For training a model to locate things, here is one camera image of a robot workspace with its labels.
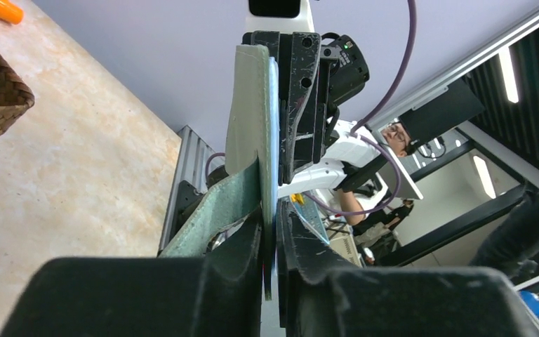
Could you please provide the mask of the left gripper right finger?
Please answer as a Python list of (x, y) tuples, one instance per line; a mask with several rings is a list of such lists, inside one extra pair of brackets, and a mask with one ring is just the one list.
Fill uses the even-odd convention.
[(280, 323), (287, 336), (539, 336), (507, 278), (482, 267), (359, 267), (276, 214)]

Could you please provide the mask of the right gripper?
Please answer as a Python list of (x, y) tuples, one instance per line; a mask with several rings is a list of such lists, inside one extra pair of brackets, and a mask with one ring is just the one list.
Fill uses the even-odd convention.
[(242, 42), (267, 47), (278, 64), (279, 183), (286, 185), (323, 157), (339, 106), (361, 92), (369, 68), (345, 34), (258, 30)]

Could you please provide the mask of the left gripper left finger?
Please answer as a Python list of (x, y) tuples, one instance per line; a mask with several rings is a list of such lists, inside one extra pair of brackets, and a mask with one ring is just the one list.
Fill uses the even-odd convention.
[(2, 336), (258, 336), (262, 217), (198, 258), (56, 258)]

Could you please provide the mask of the green card holder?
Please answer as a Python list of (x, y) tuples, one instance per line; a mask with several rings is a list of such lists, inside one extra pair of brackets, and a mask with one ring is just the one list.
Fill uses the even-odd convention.
[(202, 256), (208, 241), (256, 208), (262, 211), (263, 258), (274, 266), (279, 165), (278, 65), (267, 47), (236, 47), (234, 88), (225, 143), (228, 177), (201, 203), (161, 252), (163, 258)]

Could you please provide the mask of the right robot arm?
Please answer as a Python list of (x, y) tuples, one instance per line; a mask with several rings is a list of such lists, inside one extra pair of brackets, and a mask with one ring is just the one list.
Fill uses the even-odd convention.
[(357, 43), (316, 33), (308, 1), (250, 1), (248, 10), (242, 42), (269, 54), (269, 146), (280, 190), (349, 192), (392, 163), (362, 123), (340, 118), (340, 105), (370, 77)]

